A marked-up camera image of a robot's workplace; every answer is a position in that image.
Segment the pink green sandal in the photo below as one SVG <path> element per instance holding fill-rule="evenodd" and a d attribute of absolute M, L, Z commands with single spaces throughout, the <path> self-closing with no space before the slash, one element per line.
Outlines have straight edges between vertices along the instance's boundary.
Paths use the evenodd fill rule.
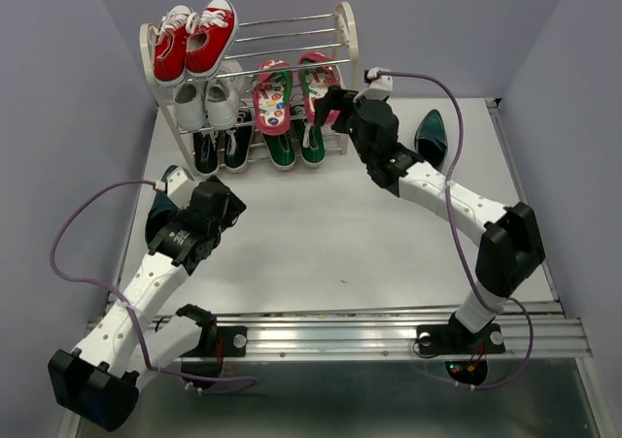
<path fill-rule="evenodd" d="M 253 77 L 256 129 L 263 135 L 280 136 L 290 128 L 293 72 L 282 59 L 262 63 Z"/>
<path fill-rule="evenodd" d="M 337 66 L 317 66 L 317 63 L 325 62 L 329 62 L 328 56 L 319 51 L 308 51 L 298 61 L 302 65 L 298 70 L 298 81 L 306 118 L 311 124 L 315 123 L 315 101 L 323 98 L 331 86 L 342 86 L 341 72 Z"/>

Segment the green canvas sneaker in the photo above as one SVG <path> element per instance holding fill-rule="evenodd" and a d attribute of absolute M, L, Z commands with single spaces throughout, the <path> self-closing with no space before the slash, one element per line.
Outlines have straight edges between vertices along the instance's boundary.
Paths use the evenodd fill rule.
<path fill-rule="evenodd" d="M 326 157 L 322 129 L 307 119 L 301 95 L 296 95 L 291 104 L 293 129 L 299 142 L 303 162 L 317 167 Z"/>
<path fill-rule="evenodd" d="M 280 171 L 289 171 L 294 167 L 295 152 L 288 133 L 262 135 L 272 164 Z"/>

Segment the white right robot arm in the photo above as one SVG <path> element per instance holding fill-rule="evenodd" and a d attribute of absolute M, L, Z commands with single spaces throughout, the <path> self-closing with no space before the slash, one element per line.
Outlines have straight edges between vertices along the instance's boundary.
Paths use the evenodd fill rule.
<path fill-rule="evenodd" d="M 536 214 L 523 202 L 503 205 L 453 182 L 404 146 L 388 103 L 392 91 L 380 79 L 361 91 L 333 85 L 313 103 L 315 122 L 323 125 L 336 113 L 333 130 L 349 136 L 376 185 L 445 219 L 454 240 L 467 236 L 477 246 L 471 292 L 447 327 L 450 345 L 468 351 L 545 258 Z"/>

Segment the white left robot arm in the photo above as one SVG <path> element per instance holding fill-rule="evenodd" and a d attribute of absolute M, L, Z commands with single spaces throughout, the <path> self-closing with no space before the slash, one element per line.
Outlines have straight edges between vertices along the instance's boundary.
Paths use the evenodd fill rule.
<path fill-rule="evenodd" d="M 156 198 L 138 269 L 125 289 L 104 285 L 116 297 L 112 307 L 72 351 L 57 351 L 48 364 L 56 402 L 106 431 L 127 421 L 155 376 L 176 376 L 206 391 L 226 383 L 226 356 L 246 352 L 246 327 L 218 327 L 214 314 L 192 304 L 146 332 L 246 209 L 220 179 L 197 181 L 182 167 L 150 185 Z"/>

